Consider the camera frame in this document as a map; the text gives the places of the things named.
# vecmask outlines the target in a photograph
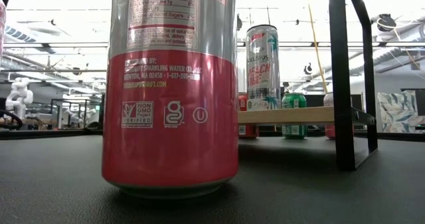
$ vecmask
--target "aluminum can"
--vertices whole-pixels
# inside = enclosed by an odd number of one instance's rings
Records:
[[[5,37],[5,29],[6,29],[6,5],[3,0],[0,0],[0,63],[1,56],[3,54],[3,41]]]
[[[248,95],[239,93],[239,111],[246,111]],[[239,138],[257,138],[260,130],[256,125],[242,124],[239,125]]]
[[[325,97],[323,98],[323,105],[325,107],[333,106],[333,92],[326,93]],[[335,139],[335,125],[326,124],[325,135],[329,139]]]
[[[279,109],[279,40],[274,26],[248,29],[246,70],[248,111]]]
[[[235,0],[112,1],[104,179],[178,199],[236,175],[234,12]]]
[[[307,100],[304,94],[285,94],[282,99],[282,108],[306,108]],[[282,135],[285,138],[304,139],[307,135],[307,126],[304,125],[283,125]]]

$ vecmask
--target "wooden shelf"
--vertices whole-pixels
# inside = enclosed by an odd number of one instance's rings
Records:
[[[328,123],[333,122],[333,107],[288,108],[238,113],[239,124]]]

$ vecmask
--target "yellow cable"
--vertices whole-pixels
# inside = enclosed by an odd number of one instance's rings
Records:
[[[311,29],[313,30],[314,48],[316,50],[317,63],[319,64],[321,83],[323,85],[323,89],[327,93],[327,87],[326,87],[326,83],[325,83],[325,77],[323,75],[323,69],[321,68],[321,63],[320,63],[320,58],[319,58],[319,49],[317,47],[316,32],[314,31],[313,15],[311,14],[310,0],[307,0],[307,2],[308,2],[308,11],[309,11],[309,14],[310,14]]]

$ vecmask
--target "black stand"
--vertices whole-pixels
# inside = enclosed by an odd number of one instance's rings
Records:
[[[356,170],[378,148],[371,21],[363,0],[351,1],[363,28],[367,113],[351,107],[345,0],[329,0],[337,165],[348,171]],[[354,151],[353,122],[367,125],[369,149],[366,153],[356,154]]]

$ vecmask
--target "shelf leg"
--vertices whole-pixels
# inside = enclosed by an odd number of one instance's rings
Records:
[[[353,171],[356,168],[356,163],[351,119],[345,0],[329,0],[329,24],[331,29],[333,96],[335,97],[333,106],[337,165],[341,170]]]
[[[372,46],[372,26],[371,19],[367,13],[366,5],[363,0],[351,0],[356,10],[357,16],[359,17],[362,30],[363,30],[363,58],[365,60],[364,71],[365,71],[365,98],[366,98],[366,113],[376,117],[377,111],[375,107],[375,72],[373,65],[373,46]],[[369,153],[365,158],[367,159],[378,149],[378,134],[376,121],[374,124],[367,125],[367,144]],[[358,162],[357,167],[363,163],[364,160]]]

